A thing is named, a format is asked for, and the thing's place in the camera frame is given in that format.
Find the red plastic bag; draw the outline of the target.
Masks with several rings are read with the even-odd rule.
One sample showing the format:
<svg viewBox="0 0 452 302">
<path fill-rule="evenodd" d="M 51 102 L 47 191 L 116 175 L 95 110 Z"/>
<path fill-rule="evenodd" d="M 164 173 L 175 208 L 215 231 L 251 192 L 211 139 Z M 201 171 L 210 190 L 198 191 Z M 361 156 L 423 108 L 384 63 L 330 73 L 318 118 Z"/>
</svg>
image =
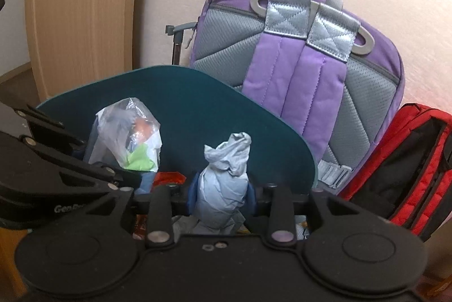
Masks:
<svg viewBox="0 0 452 302">
<path fill-rule="evenodd" d="M 153 180 L 152 189 L 160 185 L 182 185 L 186 180 L 186 176 L 179 172 L 157 172 Z"/>
</svg>

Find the clear bag with contents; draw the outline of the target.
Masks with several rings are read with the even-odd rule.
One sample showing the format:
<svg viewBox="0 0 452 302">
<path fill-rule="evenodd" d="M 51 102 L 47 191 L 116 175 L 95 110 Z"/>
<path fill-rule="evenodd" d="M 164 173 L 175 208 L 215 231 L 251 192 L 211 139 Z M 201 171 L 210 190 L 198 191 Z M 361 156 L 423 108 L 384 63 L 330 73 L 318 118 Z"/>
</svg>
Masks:
<svg viewBox="0 0 452 302">
<path fill-rule="evenodd" d="M 138 98 L 124 98 L 96 113 L 84 161 L 157 172 L 162 139 L 160 123 Z"/>
</svg>

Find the dark teal trash bin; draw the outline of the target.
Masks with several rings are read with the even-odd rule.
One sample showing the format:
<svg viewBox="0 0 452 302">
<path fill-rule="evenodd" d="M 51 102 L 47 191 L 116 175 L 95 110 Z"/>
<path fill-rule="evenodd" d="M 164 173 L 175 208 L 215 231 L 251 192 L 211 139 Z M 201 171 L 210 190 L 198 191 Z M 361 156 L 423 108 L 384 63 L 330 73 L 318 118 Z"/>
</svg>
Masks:
<svg viewBox="0 0 452 302">
<path fill-rule="evenodd" d="M 54 96 L 40 110 L 88 139 L 96 113 L 124 98 L 138 98 L 160 123 L 159 167 L 191 181 L 208 165 L 205 146 L 215 148 L 231 134 L 251 136 L 247 175 L 256 190 L 252 219 L 272 205 L 292 206 L 306 215 L 316 181 L 316 163 L 304 139 L 254 101 L 191 68 L 161 65 L 117 75 Z"/>
</svg>

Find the purple grey backpack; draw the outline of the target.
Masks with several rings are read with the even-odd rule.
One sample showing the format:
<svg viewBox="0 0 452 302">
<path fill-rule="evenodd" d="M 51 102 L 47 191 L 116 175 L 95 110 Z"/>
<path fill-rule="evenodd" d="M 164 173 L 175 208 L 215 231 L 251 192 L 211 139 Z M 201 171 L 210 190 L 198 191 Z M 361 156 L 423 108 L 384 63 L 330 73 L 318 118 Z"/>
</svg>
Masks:
<svg viewBox="0 0 452 302">
<path fill-rule="evenodd" d="M 190 65 L 293 127 L 334 194 L 377 147 L 405 89 L 393 42 L 342 0 L 206 0 Z"/>
</svg>

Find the red black backpack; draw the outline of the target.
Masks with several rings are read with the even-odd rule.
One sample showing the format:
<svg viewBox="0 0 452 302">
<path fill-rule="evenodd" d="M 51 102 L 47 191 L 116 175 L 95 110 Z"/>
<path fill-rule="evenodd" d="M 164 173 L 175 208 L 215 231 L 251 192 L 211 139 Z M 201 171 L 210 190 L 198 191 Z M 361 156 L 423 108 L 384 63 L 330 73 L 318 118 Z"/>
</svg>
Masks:
<svg viewBox="0 0 452 302">
<path fill-rule="evenodd" d="M 427 241 L 451 215 L 451 114 L 405 104 L 339 195 Z"/>
</svg>

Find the light wooden door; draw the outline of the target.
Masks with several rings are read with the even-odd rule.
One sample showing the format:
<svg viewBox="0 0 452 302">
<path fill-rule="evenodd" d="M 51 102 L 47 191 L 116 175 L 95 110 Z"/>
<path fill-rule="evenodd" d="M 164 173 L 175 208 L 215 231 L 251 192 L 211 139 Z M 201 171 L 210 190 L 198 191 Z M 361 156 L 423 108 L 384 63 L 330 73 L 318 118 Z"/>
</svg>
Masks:
<svg viewBox="0 0 452 302">
<path fill-rule="evenodd" d="M 135 0 L 25 0 L 31 67 L 42 101 L 132 70 Z"/>
</svg>

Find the folded grey trolley frame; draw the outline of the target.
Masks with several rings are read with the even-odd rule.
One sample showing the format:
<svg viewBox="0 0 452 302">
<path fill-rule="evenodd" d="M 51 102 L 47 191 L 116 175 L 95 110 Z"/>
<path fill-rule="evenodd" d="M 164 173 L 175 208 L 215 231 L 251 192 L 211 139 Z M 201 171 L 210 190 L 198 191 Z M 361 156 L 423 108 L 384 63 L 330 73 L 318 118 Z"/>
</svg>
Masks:
<svg viewBox="0 0 452 302">
<path fill-rule="evenodd" d="M 182 25 L 166 25 L 165 33 L 172 37 L 172 53 L 171 64 L 179 65 L 182 51 L 182 44 L 184 33 L 186 30 L 194 31 L 196 29 L 197 22 L 188 22 Z"/>
</svg>

